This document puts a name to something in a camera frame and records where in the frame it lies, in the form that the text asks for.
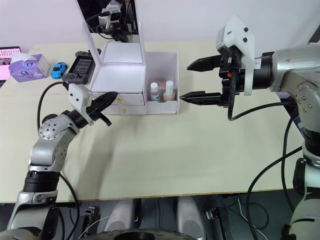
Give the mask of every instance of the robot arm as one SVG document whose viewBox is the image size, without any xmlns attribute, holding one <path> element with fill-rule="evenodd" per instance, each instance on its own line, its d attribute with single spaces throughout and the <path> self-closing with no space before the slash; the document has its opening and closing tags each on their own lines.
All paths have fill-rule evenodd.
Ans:
<svg viewBox="0 0 320 240">
<path fill-rule="evenodd" d="M 87 124 L 92 125 L 100 118 L 108 126 L 111 124 L 101 112 L 117 95 L 108 92 L 92 100 L 84 86 L 69 85 L 69 101 L 75 110 L 65 111 L 40 126 L 23 190 L 18 194 L 7 231 L 0 233 L 0 239 L 50 240 L 55 236 L 59 217 L 55 207 L 57 185 L 68 146 Z"/>
<path fill-rule="evenodd" d="M 272 92 L 289 93 L 297 103 L 304 137 L 303 158 L 296 163 L 293 186 L 304 197 L 283 239 L 320 239 L 320 44 L 308 43 L 266 52 L 254 59 L 252 74 L 253 55 L 248 54 L 251 46 L 246 49 L 246 44 L 254 38 L 248 31 L 238 18 L 232 18 L 219 33 L 217 50 L 220 55 L 198 59 L 187 68 L 198 72 L 220 68 L 222 94 L 197 91 L 180 99 L 196 105 L 227 107 L 228 118 L 232 121 L 234 97 L 240 92 L 248 96 L 251 90 L 269 88 Z"/>
</svg>

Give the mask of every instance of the tissue box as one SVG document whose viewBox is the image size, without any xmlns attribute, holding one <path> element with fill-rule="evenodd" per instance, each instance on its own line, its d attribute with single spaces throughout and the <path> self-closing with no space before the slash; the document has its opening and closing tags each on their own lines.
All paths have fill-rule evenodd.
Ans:
<svg viewBox="0 0 320 240">
<path fill-rule="evenodd" d="M 17 82 L 44 79 L 48 76 L 50 64 L 42 54 L 32 55 L 35 60 L 20 60 L 10 64 L 10 75 Z"/>
</svg>

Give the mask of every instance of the blue toy car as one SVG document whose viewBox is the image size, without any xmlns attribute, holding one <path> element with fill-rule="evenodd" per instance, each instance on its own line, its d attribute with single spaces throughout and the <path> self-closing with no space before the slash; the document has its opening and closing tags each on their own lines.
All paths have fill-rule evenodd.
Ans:
<svg viewBox="0 0 320 240">
<path fill-rule="evenodd" d="M 53 79 L 60 79 L 62 78 L 64 72 L 67 70 L 67 64 L 63 61 L 58 62 L 53 66 L 53 70 L 51 72 L 51 77 Z"/>
</svg>

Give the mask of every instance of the beige table surface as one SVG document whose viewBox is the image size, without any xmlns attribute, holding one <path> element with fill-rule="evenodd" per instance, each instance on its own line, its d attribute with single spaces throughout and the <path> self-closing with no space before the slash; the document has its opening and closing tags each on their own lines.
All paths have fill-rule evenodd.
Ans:
<svg viewBox="0 0 320 240">
<path fill-rule="evenodd" d="M 220 92 L 218 70 L 186 71 L 197 58 L 217 54 L 213 41 L 146 42 L 147 51 L 179 54 L 180 94 L 206 90 Z M 30 54 L 42 53 L 51 64 L 69 66 L 85 43 L 40 44 Z M 0 88 L 0 203 L 15 202 L 23 188 L 31 148 L 37 140 L 36 112 L 40 94 L 55 82 L 51 77 L 18 83 L 10 78 Z M 236 96 L 234 113 L 278 102 L 269 90 Z M 41 117 L 71 109 L 60 85 L 45 96 Z M 282 154 L 289 116 L 282 106 L 251 113 L 236 121 L 227 109 L 180 103 L 177 115 L 110 115 L 112 126 L 98 120 L 81 130 L 68 149 L 62 173 L 80 200 L 245 192 L 253 178 Z M 303 142 L 292 127 L 288 151 Z M 296 159 L 286 161 L 288 187 Z M 255 191 L 280 189 L 280 165 L 268 171 Z M 71 201 L 62 181 L 58 201 Z"/>
</svg>

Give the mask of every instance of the bottle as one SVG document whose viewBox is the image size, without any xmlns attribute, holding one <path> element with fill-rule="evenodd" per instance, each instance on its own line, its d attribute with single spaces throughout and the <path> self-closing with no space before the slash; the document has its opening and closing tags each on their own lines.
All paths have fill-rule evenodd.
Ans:
<svg viewBox="0 0 320 240">
<path fill-rule="evenodd" d="M 150 91 L 151 101 L 159 102 L 160 94 L 159 94 L 158 84 L 156 82 L 153 82 L 151 83 L 150 88 L 151 88 L 151 91 Z"/>
<path fill-rule="evenodd" d="M 176 93 L 174 92 L 174 82 L 166 81 L 165 83 L 165 93 L 163 94 L 163 101 L 174 101 Z"/>
</svg>

